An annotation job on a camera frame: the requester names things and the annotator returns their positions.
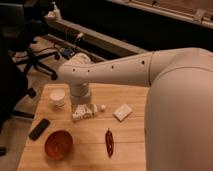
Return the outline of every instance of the wooden bowl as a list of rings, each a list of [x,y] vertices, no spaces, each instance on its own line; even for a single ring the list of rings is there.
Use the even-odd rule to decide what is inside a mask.
[[[58,130],[50,134],[45,142],[45,153],[53,160],[65,158],[73,146],[72,136],[65,130]]]

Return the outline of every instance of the black remote control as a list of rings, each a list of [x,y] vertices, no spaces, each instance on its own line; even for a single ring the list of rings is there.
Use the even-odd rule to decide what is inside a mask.
[[[48,127],[50,121],[47,119],[42,119],[38,125],[30,132],[29,137],[32,140],[37,140],[42,132]]]

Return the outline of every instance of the dark background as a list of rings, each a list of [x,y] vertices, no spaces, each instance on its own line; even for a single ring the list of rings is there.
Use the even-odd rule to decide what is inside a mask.
[[[63,19],[146,50],[201,47],[213,51],[213,29],[105,0],[56,0]]]

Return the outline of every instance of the small white object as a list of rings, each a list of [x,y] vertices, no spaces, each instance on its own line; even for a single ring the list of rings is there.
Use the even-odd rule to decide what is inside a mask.
[[[61,20],[62,17],[61,17],[61,12],[60,10],[58,9],[57,5],[55,2],[53,2],[53,6],[54,6],[54,10],[53,12],[55,13],[55,16],[56,16],[56,20]]]
[[[100,110],[101,110],[101,112],[105,112],[105,110],[106,110],[106,105],[101,105],[101,106],[100,106]]]
[[[84,33],[81,32],[77,35],[76,39],[81,39],[82,37],[84,37]]]
[[[65,91],[55,89],[50,93],[50,99],[56,107],[61,107],[65,104]]]
[[[113,115],[121,122],[123,121],[130,113],[132,113],[132,108],[129,107],[127,104],[121,105]]]

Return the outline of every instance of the red chili pepper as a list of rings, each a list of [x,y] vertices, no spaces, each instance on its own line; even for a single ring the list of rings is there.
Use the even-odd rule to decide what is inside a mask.
[[[107,153],[109,157],[111,157],[114,151],[114,140],[113,140],[112,132],[109,129],[105,134],[105,142],[107,147]]]

